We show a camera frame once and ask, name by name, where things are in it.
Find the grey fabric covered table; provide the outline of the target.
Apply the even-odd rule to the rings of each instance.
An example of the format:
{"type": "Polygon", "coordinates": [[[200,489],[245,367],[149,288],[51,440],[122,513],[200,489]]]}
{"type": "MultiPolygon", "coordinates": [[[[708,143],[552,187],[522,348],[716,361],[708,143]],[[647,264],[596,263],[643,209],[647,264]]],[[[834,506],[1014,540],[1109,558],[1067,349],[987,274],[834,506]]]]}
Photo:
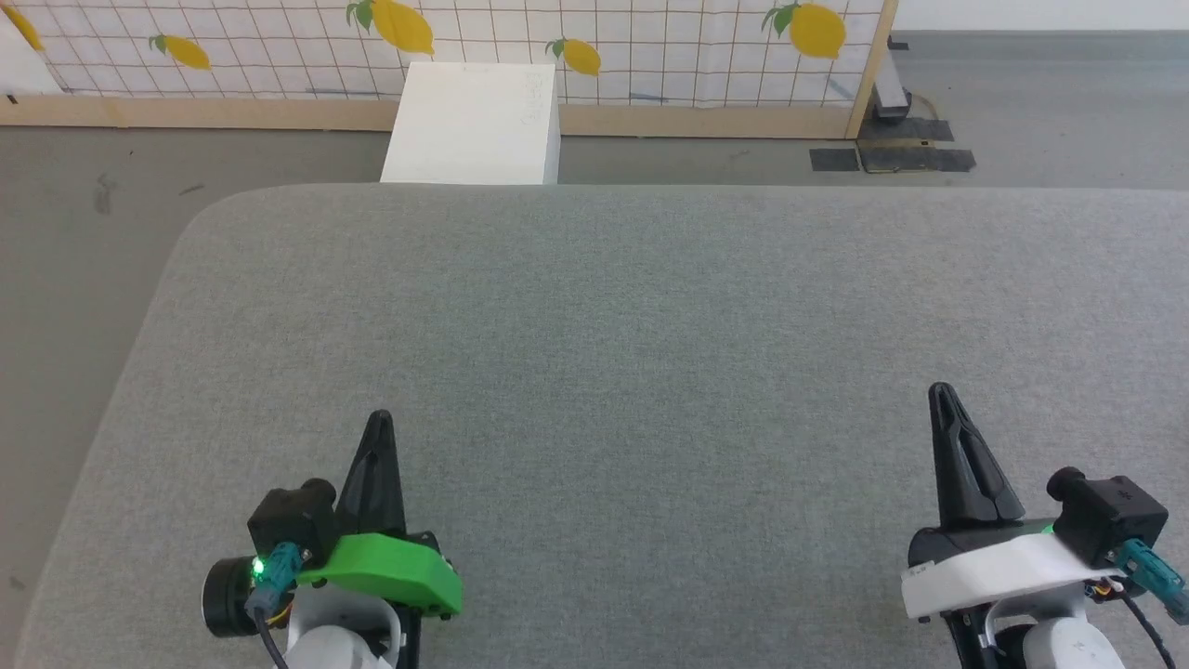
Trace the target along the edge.
{"type": "Polygon", "coordinates": [[[18,669],[241,669],[205,631],[265,492],[394,415],[464,581],[427,669],[954,669],[906,617],[948,381],[1032,516],[1075,466],[1189,572],[1189,193],[306,185],[166,261],[18,669]]]}

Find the lemon pattern grid panel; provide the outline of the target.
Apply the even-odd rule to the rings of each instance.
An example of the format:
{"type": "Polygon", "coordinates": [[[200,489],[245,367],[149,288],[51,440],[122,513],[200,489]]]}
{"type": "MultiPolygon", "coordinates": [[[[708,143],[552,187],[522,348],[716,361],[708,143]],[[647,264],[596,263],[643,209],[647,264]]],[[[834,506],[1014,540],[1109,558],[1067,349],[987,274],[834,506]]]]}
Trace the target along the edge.
{"type": "MultiPolygon", "coordinates": [[[[868,81],[849,109],[838,107],[716,107],[562,103],[565,135],[641,138],[853,139],[868,115],[873,86],[887,52],[879,38],[868,81]]],[[[111,128],[271,128],[380,131],[392,124],[398,100],[275,100],[273,97],[0,97],[0,125],[111,128]]]]}

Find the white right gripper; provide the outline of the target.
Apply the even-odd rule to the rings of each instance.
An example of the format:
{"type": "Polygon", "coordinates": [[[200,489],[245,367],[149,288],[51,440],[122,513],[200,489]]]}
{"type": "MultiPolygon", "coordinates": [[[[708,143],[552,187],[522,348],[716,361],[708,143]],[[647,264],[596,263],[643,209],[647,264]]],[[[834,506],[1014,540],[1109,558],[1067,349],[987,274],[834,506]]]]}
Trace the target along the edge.
{"type": "MultiPolygon", "coordinates": [[[[927,390],[939,525],[967,529],[1023,519],[1025,510],[956,389],[927,390]]],[[[1125,669],[1087,607],[1096,585],[1120,578],[1092,569],[1052,532],[925,560],[901,576],[910,619],[946,623],[960,669],[1125,669]]]]}

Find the long black floor tape patch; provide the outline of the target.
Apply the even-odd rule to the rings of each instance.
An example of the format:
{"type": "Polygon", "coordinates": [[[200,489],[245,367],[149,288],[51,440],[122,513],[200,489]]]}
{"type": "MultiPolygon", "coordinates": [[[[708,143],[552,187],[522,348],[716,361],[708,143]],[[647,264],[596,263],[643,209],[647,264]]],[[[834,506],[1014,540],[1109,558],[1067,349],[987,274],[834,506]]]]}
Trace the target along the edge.
{"type": "Polygon", "coordinates": [[[970,173],[976,168],[970,150],[937,147],[810,149],[814,171],[866,173],[970,173]]]}

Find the grey metal stand foot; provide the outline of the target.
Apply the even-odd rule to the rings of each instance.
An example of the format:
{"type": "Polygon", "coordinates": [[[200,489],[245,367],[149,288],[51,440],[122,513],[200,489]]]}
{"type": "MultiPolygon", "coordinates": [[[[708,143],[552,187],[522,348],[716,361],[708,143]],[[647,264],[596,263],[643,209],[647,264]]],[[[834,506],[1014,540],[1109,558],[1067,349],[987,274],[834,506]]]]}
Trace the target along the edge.
{"type": "Polygon", "coordinates": [[[881,68],[876,72],[873,86],[872,118],[881,124],[902,124],[910,115],[912,95],[904,88],[899,72],[897,71],[895,51],[908,50],[908,43],[887,39],[887,52],[881,59],[881,68]]]}

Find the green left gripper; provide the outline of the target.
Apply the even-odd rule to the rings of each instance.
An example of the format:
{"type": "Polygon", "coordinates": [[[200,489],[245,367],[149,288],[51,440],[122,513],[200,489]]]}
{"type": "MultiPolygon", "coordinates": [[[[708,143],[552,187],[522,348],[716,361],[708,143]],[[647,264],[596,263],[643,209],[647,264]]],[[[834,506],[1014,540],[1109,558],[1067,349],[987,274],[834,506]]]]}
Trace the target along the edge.
{"type": "Polygon", "coordinates": [[[294,669],[424,669],[424,621],[463,614],[463,579],[435,544],[400,539],[408,529],[390,411],[370,414],[361,429],[335,515],[345,537],[323,567],[296,579],[294,669]],[[369,534],[379,525],[372,504],[378,463],[389,536],[369,534]]]}

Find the white foam box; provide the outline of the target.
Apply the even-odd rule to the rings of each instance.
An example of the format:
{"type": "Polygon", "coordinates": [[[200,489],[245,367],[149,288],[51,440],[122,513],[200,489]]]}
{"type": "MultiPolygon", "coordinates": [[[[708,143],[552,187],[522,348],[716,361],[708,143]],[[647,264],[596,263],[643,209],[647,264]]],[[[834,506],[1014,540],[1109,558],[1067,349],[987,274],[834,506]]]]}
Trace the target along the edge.
{"type": "Polygon", "coordinates": [[[555,185],[560,149],[554,65],[415,62],[379,181],[555,185]]]}

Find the short black floor tape patch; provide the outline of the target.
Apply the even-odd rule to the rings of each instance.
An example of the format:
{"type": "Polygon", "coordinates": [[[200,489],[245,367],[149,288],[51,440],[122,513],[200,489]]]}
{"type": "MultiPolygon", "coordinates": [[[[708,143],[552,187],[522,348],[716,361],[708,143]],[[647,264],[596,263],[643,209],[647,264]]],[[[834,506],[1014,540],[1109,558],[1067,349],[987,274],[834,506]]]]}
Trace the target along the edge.
{"type": "Polygon", "coordinates": [[[955,137],[946,120],[906,116],[902,119],[867,119],[858,127],[858,141],[954,141],[955,137]]]}

